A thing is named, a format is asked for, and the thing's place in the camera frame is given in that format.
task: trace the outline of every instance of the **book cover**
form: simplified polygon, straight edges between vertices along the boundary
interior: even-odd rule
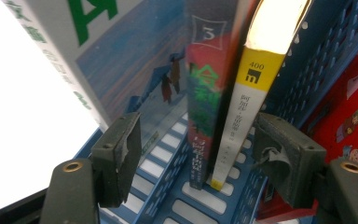
[[[261,1],[246,38],[211,186],[220,190],[253,125],[309,1]]]
[[[145,153],[185,114],[184,0],[2,1],[103,131],[141,112]]]
[[[223,131],[234,83],[241,27],[252,14],[254,0],[186,1],[190,44],[186,48],[190,186],[201,189]]]
[[[358,162],[358,54],[301,130],[326,149],[326,162]]]

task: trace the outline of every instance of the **blue plastic crate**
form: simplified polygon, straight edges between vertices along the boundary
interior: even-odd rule
[[[266,112],[300,127],[357,52],[358,0],[315,0],[268,94]],[[175,125],[183,130],[186,123],[184,115]],[[240,162],[240,158],[234,165],[237,177],[227,180],[229,196],[208,185],[199,192],[223,202],[222,210],[194,198],[195,189],[187,184],[190,164],[186,159],[186,131],[176,128],[166,133],[166,140],[171,142],[159,141],[153,149],[160,154],[152,150],[146,156],[152,171],[138,168],[129,201],[116,209],[101,209],[101,222],[190,223],[180,214],[187,211],[201,213],[216,223],[252,223],[266,182],[260,170],[252,169],[252,135],[248,137],[250,145],[240,154],[245,161]],[[164,154],[170,155],[168,160],[161,157]],[[189,210],[177,211],[181,206],[189,206]]]
[[[253,223],[267,179],[253,167],[252,148],[250,134],[221,191],[212,189],[209,181],[202,190],[192,189],[188,162],[160,207],[155,223]]]
[[[233,223],[252,223],[261,190],[267,181],[259,169],[253,168],[254,131],[245,141],[222,191],[212,189],[208,184],[199,191],[188,185],[190,164],[186,159],[186,120],[183,115],[145,157],[137,169],[128,201],[119,208],[101,209],[102,223],[191,223],[186,220],[191,217],[182,217],[174,210],[177,206],[193,208],[194,212],[202,213],[216,223],[228,219]],[[200,195],[200,198],[197,200],[194,195]],[[208,201],[203,199],[209,197],[219,201],[223,210],[208,207]]]

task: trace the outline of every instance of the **green letter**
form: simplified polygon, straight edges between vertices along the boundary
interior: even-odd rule
[[[87,109],[91,109],[91,107],[88,105],[87,101],[83,98],[83,96],[77,92],[74,91],[74,94],[77,96],[77,99],[79,99],[79,101],[81,102],[81,104],[86,107]]]
[[[97,18],[105,10],[107,10],[109,20],[117,15],[116,0],[88,0],[90,4],[95,6],[89,14],[84,13],[81,1],[82,0],[68,0],[69,8],[71,8],[72,19],[74,20],[77,32],[79,46],[84,44],[84,42],[86,42],[89,38],[87,24]]]

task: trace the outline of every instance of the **figure illustration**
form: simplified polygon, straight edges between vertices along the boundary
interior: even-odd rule
[[[171,86],[170,86],[171,80],[167,77],[166,74],[162,75],[161,78],[161,92],[162,92],[162,98],[163,101],[168,101],[168,104],[171,103]]]
[[[346,136],[354,132],[355,127],[358,125],[358,109],[352,116],[345,119],[344,122],[338,127],[336,134],[337,143],[341,142]]]
[[[180,60],[182,60],[184,57],[175,57],[177,54],[172,54],[170,56],[170,62],[171,62],[171,82],[175,89],[176,94],[179,94],[180,91]]]
[[[347,100],[358,90],[358,76],[350,78],[347,83]]]
[[[342,148],[342,150],[342,157],[350,161],[358,162],[358,148],[352,148],[352,146],[345,146],[344,148]]]

